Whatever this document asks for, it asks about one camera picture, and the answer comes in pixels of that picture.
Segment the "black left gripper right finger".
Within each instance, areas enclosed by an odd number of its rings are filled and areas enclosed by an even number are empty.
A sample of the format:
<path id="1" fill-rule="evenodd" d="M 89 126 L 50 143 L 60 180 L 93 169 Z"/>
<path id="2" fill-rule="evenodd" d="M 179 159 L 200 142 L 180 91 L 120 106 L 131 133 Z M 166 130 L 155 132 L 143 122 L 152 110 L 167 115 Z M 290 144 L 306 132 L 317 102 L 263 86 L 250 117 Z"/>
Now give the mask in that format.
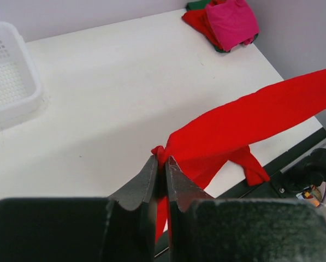
<path id="1" fill-rule="evenodd" d="M 326 261 L 326 220 L 294 199 L 215 199 L 165 163 L 171 261 Z"/>

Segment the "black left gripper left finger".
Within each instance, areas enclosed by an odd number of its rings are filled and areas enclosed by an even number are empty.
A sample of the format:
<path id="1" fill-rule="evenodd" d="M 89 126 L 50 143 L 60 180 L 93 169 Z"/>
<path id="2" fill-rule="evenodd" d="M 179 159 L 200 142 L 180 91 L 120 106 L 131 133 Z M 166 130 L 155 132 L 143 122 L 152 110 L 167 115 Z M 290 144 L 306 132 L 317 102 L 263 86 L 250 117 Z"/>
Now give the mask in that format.
<path id="1" fill-rule="evenodd" d="M 158 160 L 108 197 L 0 200 L 0 261 L 153 261 Z"/>

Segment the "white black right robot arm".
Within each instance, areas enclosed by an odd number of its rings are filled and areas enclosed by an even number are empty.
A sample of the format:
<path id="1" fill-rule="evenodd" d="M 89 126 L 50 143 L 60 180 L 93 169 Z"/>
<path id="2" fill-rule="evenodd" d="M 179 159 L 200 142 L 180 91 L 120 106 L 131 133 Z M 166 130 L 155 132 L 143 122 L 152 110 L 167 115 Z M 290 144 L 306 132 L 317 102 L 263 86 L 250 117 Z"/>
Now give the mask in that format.
<path id="1" fill-rule="evenodd" d="M 285 191 L 298 193 L 326 182 L 326 148 L 317 148 L 285 172 Z"/>

